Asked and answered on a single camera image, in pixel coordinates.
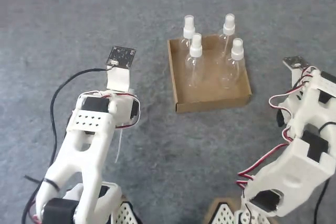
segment white robotic arm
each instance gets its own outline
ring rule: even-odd
[[[103,182],[101,172],[115,129],[138,122],[140,101],[129,89],[135,50],[126,55],[125,48],[114,49],[109,57],[113,62],[108,61],[108,90],[79,96],[58,156],[37,193],[36,215],[43,224],[106,224],[109,218],[115,222],[122,192],[118,185]],[[89,148],[83,151],[84,145]],[[74,173],[82,174],[82,183],[58,198],[59,189]]]
[[[336,168],[336,126],[323,127],[336,122],[336,77],[304,68],[298,57],[285,59],[285,64],[292,70],[294,88],[302,85],[279,104],[283,110],[278,122],[287,123],[283,134],[289,145],[255,176],[247,175],[250,180],[242,196],[242,208],[248,206],[265,217],[282,217],[296,209]],[[305,77],[308,70],[311,74]],[[320,132],[311,132],[307,125]]]

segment bottle cap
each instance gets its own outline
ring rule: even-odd
[[[194,58],[198,58],[202,56],[202,51],[203,51],[202,50],[202,35],[199,33],[195,33],[191,41],[190,56]]]
[[[244,48],[242,39],[236,38],[233,40],[231,57],[234,60],[242,60],[244,58]]]
[[[194,16],[187,15],[184,17],[183,37],[191,39],[195,33]]]
[[[235,33],[235,15],[227,14],[223,25],[223,34],[230,36]]]

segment cardboard box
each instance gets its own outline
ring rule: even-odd
[[[197,88],[186,84],[184,61],[187,51],[181,51],[179,40],[168,40],[170,72],[173,82],[175,111],[177,113],[206,111],[244,106],[252,95],[247,72],[240,76],[237,84],[224,89],[219,81],[223,67],[216,64],[218,43],[217,35],[202,38],[203,57],[205,59],[205,78]]]

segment clear plastic bottle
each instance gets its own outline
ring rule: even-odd
[[[180,39],[180,50],[190,49],[191,39],[195,34],[194,16],[187,15],[184,17],[183,37]]]
[[[202,35],[196,33],[192,39],[190,52],[185,59],[186,82],[191,88],[197,88],[203,80],[204,58],[202,51]]]
[[[217,49],[219,50],[216,63],[223,63],[229,56],[232,48],[232,43],[235,38],[235,15],[227,14],[223,24],[223,29],[219,32],[219,43]]]
[[[229,89],[238,81],[240,75],[245,70],[243,40],[236,38],[233,40],[231,55],[223,65],[221,81],[223,87]]]

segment gray carpet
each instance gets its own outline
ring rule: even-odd
[[[103,171],[122,187],[144,223],[201,223],[218,196],[239,196],[236,172],[282,142],[272,94],[290,87],[285,56],[302,55],[336,73],[336,0],[0,0],[1,223],[19,223],[52,148],[49,103],[77,71],[104,67],[112,45],[137,49],[131,85],[142,101],[139,125],[117,135]],[[181,35],[183,17],[197,31],[218,31],[236,15],[253,89],[249,105],[175,114],[166,40]],[[80,92],[104,90],[104,73],[79,77],[55,104],[59,136]],[[321,187],[281,223],[312,223]],[[336,219],[332,179],[319,224]]]

